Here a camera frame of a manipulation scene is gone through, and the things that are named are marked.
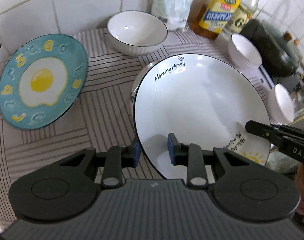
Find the bottle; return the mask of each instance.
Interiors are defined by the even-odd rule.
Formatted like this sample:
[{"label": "bottle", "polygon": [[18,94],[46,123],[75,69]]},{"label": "bottle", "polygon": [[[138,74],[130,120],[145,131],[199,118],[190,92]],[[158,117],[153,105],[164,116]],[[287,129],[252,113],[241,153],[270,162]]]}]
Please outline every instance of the bottle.
[{"label": "bottle", "polygon": [[259,0],[242,0],[239,7],[233,13],[231,19],[222,30],[225,39],[229,39],[233,33],[239,33],[252,18],[257,10]]},{"label": "bottle", "polygon": [[191,29],[200,36],[215,40],[239,3],[240,0],[211,0],[208,6],[202,6]]}]

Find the yellow label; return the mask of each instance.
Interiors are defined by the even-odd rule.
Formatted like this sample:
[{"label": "yellow label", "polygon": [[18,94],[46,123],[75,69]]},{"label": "yellow label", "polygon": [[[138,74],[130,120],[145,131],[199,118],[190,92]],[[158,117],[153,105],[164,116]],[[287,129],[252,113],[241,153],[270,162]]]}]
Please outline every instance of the yellow label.
[{"label": "yellow label", "polygon": [[252,18],[252,16],[253,14],[247,12],[243,7],[239,6],[226,24],[226,28],[232,33],[239,33]]},{"label": "yellow label", "polygon": [[240,0],[212,0],[199,25],[203,29],[220,33],[239,3]]}]

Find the black rim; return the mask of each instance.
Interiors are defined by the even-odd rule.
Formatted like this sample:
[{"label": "black rim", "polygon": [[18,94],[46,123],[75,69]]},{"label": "black rim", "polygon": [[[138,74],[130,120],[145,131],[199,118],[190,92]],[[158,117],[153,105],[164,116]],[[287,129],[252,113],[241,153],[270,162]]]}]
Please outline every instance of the black rim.
[{"label": "black rim", "polygon": [[[67,36],[67,37],[73,38],[74,40],[76,40],[76,41],[82,46],[82,48],[83,48],[83,50],[84,50],[84,53],[85,53],[85,56],[86,56],[86,72],[88,72],[89,59],[88,59],[88,56],[87,56],[87,54],[86,54],[86,50],[85,50],[84,46],[82,45],[82,43],[80,43],[80,42],[79,42],[77,39],[75,39],[74,37],[72,37],[72,36],[70,36],[70,35],[66,35],[66,34],[61,34],[61,33],[50,33],[50,34],[46,34],[46,35],[42,35],[42,36],[40,36],[40,37],[37,37],[37,38],[35,38],[35,39],[31,40],[31,41],[34,41],[34,40],[36,40],[36,39],[38,39],[38,38],[45,37],[45,36],[48,36],[48,35],[53,35],[53,34],[55,34],[55,35],[63,35],[63,36]],[[10,60],[14,57],[14,55],[15,55],[20,49],[22,49],[26,44],[22,45],[21,48],[19,48],[16,52],[14,52],[13,55],[10,57],[9,61],[10,61]],[[68,107],[68,108],[67,108],[67,109],[66,109],[66,110],[57,118],[57,119],[53,120],[52,122],[50,122],[50,123],[48,123],[48,124],[46,124],[46,125],[44,125],[44,126],[41,126],[41,127],[35,128],[35,129],[28,129],[28,128],[23,129],[23,128],[20,128],[20,127],[18,127],[18,126],[13,125],[13,124],[10,123],[10,122],[8,122],[8,121],[4,118],[4,115],[3,115],[3,113],[2,113],[2,109],[1,109],[1,108],[0,108],[0,113],[1,113],[1,115],[2,115],[2,117],[3,117],[3,119],[6,120],[6,122],[7,122],[9,125],[11,125],[12,127],[16,128],[16,129],[20,129],[20,130],[38,130],[38,129],[44,128],[44,127],[46,127],[46,126],[48,126],[48,125],[54,123],[54,122],[55,122],[56,120],[58,120],[59,118],[61,118],[61,117],[62,117],[62,116],[63,116],[63,115],[72,107],[72,105],[73,105],[73,104],[75,103],[75,101],[79,98],[79,95],[80,95],[81,92],[82,92],[82,88],[83,88],[83,86],[84,86],[85,79],[84,79],[84,81],[83,81],[83,83],[82,83],[82,87],[81,87],[81,89],[80,89],[80,92],[79,92],[78,95],[76,96],[75,100],[71,103],[71,105],[70,105],[70,106],[69,106],[69,107]]]},{"label": "black rim", "polygon": [[[231,65],[229,65],[228,63],[226,63],[226,62],[224,62],[224,61],[222,61],[222,60],[220,60],[220,59],[217,59],[217,58],[211,57],[211,56],[207,56],[207,55],[203,55],[203,54],[186,53],[186,54],[177,54],[177,55],[174,55],[174,56],[171,56],[171,57],[175,57],[175,56],[178,56],[178,55],[199,55],[199,56],[206,56],[206,57],[210,57],[210,58],[216,59],[216,60],[218,60],[218,61],[221,61],[221,62],[223,62],[224,64],[227,64],[228,66],[230,66],[231,68],[233,68]],[[164,179],[167,179],[167,178],[166,178],[165,176],[163,176],[163,175],[159,172],[159,170],[153,165],[153,163],[152,163],[151,160],[149,159],[148,155],[146,154],[146,152],[145,152],[145,150],[144,150],[144,148],[143,148],[143,146],[142,146],[142,143],[141,143],[141,140],[140,140],[140,137],[139,137],[139,134],[138,134],[138,130],[137,130],[137,128],[136,128],[136,121],[135,121],[135,103],[136,103],[136,98],[137,98],[137,95],[138,95],[140,86],[141,86],[141,84],[142,84],[142,82],[143,82],[145,76],[150,72],[151,69],[153,69],[153,68],[154,68],[155,66],[157,66],[159,63],[161,63],[162,61],[164,61],[164,60],[166,60],[166,59],[169,59],[169,58],[171,58],[171,57],[168,57],[168,58],[165,58],[165,59],[159,61],[157,64],[155,64],[153,67],[151,67],[151,68],[145,73],[145,75],[143,76],[142,80],[140,81],[140,84],[138,85],[138,88],[137,88],[136,94],[135,94],[135,98],[134,98],[134,103],[133,103],[133,123],[134,123],[135,136],[137,137],[137,139],[138,139],[138,141],[139,141],[139,144],[140,144],[140,147],[141,147],[141,149],[142,149],[142,152],[143,152],[143,154],[146,156],[146,158],[148,159],[149,163],[150,163],[150,164],[152,165],[152,167],[157,171],[157,173],[160,174],[160,176],[161,176],[162,178],[164,178]],[[266,106],[265,106],[265,104],[264,104],[264,102],[263,102],[263,100],[262,100],[260,94],[257,92],[257,90],[255,89],[255,87],[253,86],[253,84],[252,84],[252,83],[251,83],[251,82],[250,82],[250,81],[249,81],[249,80],[248,80],[240,71],[238,71],[238,70],[235,69],[235,68],[233,68],[233,69],[234,69],[235,71],[239,72],[239,73],[240,73],[240,74],[241,74],[241,75],[242,75],[242,76],[251,84],[251,86],[254,88],[255,92],[259,95],[259,97],[260,97],[260,99],[261,99],[261,101],[262,101],[262,103],[263,103],[263,105],[264,105],[264,107],[265,107],[265,110],[266,110],[266,113],[267,113],[269,122],[271,123],[271,120],[270,120],[270,117],[269,117],[269,115],[268,115]],[[270,152],[271,152],[271,143],[270,143],[270,147],[269,147],[268,156],[269,156]]]},{"label": "black rim", "polygon": [[165,38],[164,38],[161,42],[158,42],[158,43],[152,44],[152,45],[148,45],[148,46],[136,46],[136,45],[132,45],[132,44],[123,42],[123,41],[121,41],[121,40],[118,40],[119,42],[122,42],[123,44],[129,45],[129,46],[133,46],[133,47],[147,48],[147,47],[151,47],[151,46],[161,45],[161,44],[166,40],[167,35],[168,35],[168,29],[167,29],[167,27],[166,27],[166,25],[165,25],[164,22],[162,22],[158,17],[154,16],[153,14],[149,14],[149,13],[147,13],[147,12],[142,12],[142,11],[135,11],[135,10],[128,10],[128,11],[118,12],[118,13],[114,14],[114,15],[108,20],[108,23],[107,23],[108,33],[109,33],[114,39],[115,39],[114,35],[113,35],[113,34],[110,32],[110,30],[109,30],[109,22],[110,22],[110,20],[111,20],[112,18],[114,18],[114,16],[116,16],[116,15],[118,15],[118,14],[120,14],[120,13],[124,13],[124,12],[141,12],[141,13],[146,13],[146,14],[148,14],[148,15],[151,15],[151,16],[155,17],[155,18],[158,19],[161,23],[163,23],[163,25],[165,26],[166,35],[165,35]]}]

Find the pot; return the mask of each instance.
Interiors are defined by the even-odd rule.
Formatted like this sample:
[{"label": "pot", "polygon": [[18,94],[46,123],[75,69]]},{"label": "pot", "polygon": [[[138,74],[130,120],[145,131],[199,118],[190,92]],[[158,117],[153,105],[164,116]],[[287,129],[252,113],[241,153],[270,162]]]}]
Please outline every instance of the pot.
[{"label": "pot", "polygon": [[250,21],[244,29],[247,37],[262,56],[263,66],[273,77],[287,77],[295,73],[301,63],[302,56],[298,49],[289,42],[290,38],[283,35],[266,21]]}]

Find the white plate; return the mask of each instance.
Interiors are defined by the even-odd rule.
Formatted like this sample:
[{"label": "white plate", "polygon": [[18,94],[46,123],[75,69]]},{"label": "white plate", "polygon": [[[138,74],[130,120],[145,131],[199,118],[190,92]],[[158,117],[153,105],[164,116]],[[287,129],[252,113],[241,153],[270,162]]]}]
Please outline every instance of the white plate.
[{"label": "white plate", "polygon": [[186,179],[186,167],[173,166],[167,135],[204,150],[227,147],[265,165],[268,140],[248,134],[249,120],[270,125],[265,105],[236,69],[212,57],[169,57],[145,74],[134,100],[134,126],[143,152],[167,179]]},{"label": "white plate", "polygon": [[133,84],[132,84],[132,88],[131,88],[131,93],[130,93],[130,111],[131,111],[131,118],[132,118],[132,121],[133,121],[133,106],[134,106],[134,99],[135,99],[135,95],[136,95],[136,92],[139,88],[139,85],[143,79],[143,77],[145,76],[145,74],[147,73],[147,71],[152,68],[153,66],[155,66],[157,63],[159,63],[161,60],[157,60],[157,61],[154,61],[152,63],[150,63],[149,65],[147,65],[146,67],[144,67],[140,73],[136,76]]}]

